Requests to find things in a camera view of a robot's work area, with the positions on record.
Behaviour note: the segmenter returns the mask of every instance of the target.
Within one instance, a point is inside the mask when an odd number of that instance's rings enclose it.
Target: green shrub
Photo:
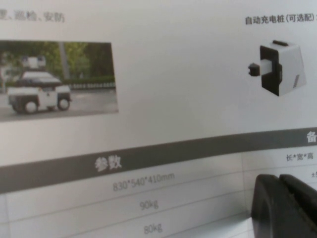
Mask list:
[[[102,76],[102,77],[92,77],[92,78],[76,78],[62,80],[63,84],[86,84],[86,83],[114,83],[114,76]],[[14,87],[14,82],[5,83],[6,87]]]

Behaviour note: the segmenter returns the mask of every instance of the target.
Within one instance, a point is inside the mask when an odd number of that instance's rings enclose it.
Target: white paper background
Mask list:
[[[225,134],[316,126],[317,21],[245,25],[317,12],[306,0],[2,1],[66,22],[0,21],[1,39],[111,42],[119,114],[0,124],[0,165]],[[308,85],[283,97],[248,75],[259,47],[301,46]]]

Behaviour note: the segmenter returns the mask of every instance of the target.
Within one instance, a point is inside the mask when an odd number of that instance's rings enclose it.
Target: patrol robot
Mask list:
[[[8,88],[8,102],[19,114],[33,114],[39,108],[53,111],[69,109],[70,88],[45,70],[46,59],[22,57],[24,71],[15,87]]]
[[[262,88],[282,96],[306,84],[301,49],[298,45],[273,41],[260,46],[260,65],[249,65],[249,74],[261,76]]]

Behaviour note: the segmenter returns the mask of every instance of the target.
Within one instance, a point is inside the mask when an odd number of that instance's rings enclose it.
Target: dark gray banner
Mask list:
[[[314,146],[317,127],[202,138],[0,167],[0,193],[247,151]]]

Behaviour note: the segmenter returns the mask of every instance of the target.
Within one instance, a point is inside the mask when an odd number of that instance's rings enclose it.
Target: black object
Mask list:
[[[317,238],[317,191],[291,175],[259,175],[251,216],[255,238]]]
[[[276,40],[273,41],[273,44],[280,45],[280,46],[288,46],[286,42],[276,41]]]
[[[261,60],[272,62],[272,72],[261,76],[262,88],[279,96],[279,85],[283,80],[282,65],[279,63],[278,51],[269,47],[260,46]]]
[[[258,64],[256,64],[256,63],[250,64],[249,70],[250,70],[249,75],[254,76],[254,77],[260,76],[260,66]]]

